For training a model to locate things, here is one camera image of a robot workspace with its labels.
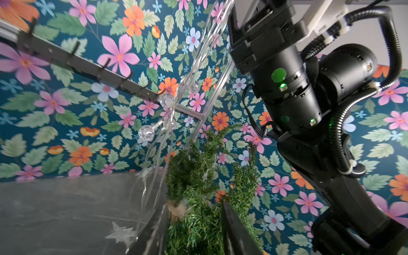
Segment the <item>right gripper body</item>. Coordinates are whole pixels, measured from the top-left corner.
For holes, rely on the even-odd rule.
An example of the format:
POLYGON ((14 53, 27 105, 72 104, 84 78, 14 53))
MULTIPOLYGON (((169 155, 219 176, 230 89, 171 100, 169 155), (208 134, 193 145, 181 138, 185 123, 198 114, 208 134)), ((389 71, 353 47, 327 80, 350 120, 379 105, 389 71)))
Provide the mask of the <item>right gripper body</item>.
POLYGON ((291 1, 263 3, 265 7, 240 27, 235 8, 228 16, 230 55, 242 74, 295 45, 308 33, 304 21, 292 22, 295 10, 291 1))

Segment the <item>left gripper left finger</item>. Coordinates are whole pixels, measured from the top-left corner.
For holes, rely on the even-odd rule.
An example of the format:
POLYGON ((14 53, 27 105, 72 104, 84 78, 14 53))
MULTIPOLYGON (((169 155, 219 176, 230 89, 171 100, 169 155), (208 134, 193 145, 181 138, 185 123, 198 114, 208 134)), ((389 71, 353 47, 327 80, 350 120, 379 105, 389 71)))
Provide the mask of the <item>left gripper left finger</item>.
POLYGON ((164 255, 167 244, 169 210, 167 204, 158 207, 136 241, 130 245, 128 255, 164 255))

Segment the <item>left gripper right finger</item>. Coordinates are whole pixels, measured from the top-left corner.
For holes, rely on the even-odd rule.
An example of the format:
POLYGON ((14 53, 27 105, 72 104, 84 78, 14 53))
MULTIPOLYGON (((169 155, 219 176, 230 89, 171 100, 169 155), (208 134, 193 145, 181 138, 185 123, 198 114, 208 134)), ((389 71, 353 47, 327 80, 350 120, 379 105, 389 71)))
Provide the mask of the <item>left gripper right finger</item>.
POLYGON ((262 255, 262 251, 228 202, 221 212, 224 253, 226 255, 262 255))

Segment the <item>small green tree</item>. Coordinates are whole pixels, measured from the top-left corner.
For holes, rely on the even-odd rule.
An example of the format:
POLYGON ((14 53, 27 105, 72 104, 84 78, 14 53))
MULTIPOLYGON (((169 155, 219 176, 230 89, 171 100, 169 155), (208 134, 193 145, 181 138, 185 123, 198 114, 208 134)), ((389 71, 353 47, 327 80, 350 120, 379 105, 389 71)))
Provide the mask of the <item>small green tree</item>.
POLYGON ((222 255, 222 206, 229 203, 258 244, 248 214, 258 185, 256 149, 249 145, 249 164, 235 162, 223 139, 238 125, 206 131, 206 142, 189 142, 170 159, 166 174, 167 197, 184 209, 167 228, 168 255, 222 255))

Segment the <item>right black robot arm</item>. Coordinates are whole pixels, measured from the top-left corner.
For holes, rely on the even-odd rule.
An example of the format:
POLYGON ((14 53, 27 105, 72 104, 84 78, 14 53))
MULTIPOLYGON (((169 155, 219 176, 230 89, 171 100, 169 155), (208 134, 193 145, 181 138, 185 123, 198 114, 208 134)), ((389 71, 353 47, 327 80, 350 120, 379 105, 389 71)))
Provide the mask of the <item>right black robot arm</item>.
POLYGON ((264 1, 238 26, 228 13, 231 57, 242 74, 254 80, 254 93, 272 118, 272 130, 252 128, 260 138, 277 141, 283 158, 329 204, 312 225, 314 251, 323 255, 396 255, 408 242, 408 230, 392 219, 365 192, 359 178, 366 167, 347 147, 343 125, 351 108, 391 87, 402 71, 402 53, 392 9, 380 1, 347 13, 311 41, 305 20, 292 21, 290 1, 264 1), (375 54, 365 46, 346 44, 322 60, 317 54, 355 22, 377 19, 390 58, 383 82, 372 81, 375 54))

